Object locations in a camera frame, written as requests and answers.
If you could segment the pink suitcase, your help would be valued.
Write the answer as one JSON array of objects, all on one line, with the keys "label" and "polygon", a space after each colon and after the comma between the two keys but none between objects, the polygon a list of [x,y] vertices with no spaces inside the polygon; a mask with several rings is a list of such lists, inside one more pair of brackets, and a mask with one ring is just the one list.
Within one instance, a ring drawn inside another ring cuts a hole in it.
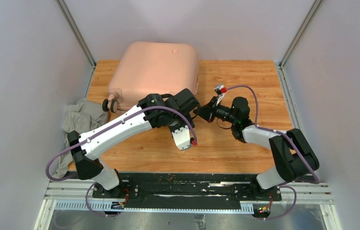
[{"label": "pink suitcase", "polygon": [[107,87],[105,112],[127,111],[151,93],[175,95],[198,88],[199,58],[182,43],[137,41],[125,50]]}]

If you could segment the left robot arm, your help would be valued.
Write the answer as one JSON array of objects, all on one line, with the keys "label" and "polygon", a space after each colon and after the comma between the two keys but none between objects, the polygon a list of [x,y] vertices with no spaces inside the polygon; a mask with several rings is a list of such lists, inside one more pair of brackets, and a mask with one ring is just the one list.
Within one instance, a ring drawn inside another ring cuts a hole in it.
[{"label": "left robot arm", "polygon": [[145,131],[168,127],[179,150],[197,145],[191,112],[200,106],[189,89],[175,95],[148,94],[118,118],[92,131],[68,134],[71,155],[80,180],[94,180],[112,198],[120,197],[123,185],[117,170],[101,161],[116,144]]}]

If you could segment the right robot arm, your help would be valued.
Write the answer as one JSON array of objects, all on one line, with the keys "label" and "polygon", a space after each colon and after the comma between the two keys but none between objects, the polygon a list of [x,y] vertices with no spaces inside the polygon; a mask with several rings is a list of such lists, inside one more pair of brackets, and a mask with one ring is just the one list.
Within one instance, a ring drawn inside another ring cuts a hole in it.
[{"label": "right robot arm", "polygon": [[236,97],[232,105],[226,107],[219,103],[219,97],[213,97],[193,113],[209,123],[215,118],[228,122],[236,140],[271,150],[274,167],[258,174],[249,184],[249,193],[256,200],[264,199],[277,185],[314,175],[319,169],[319,160],[300,129],[279,131],[256,125],[249,117],[246,98]]}]

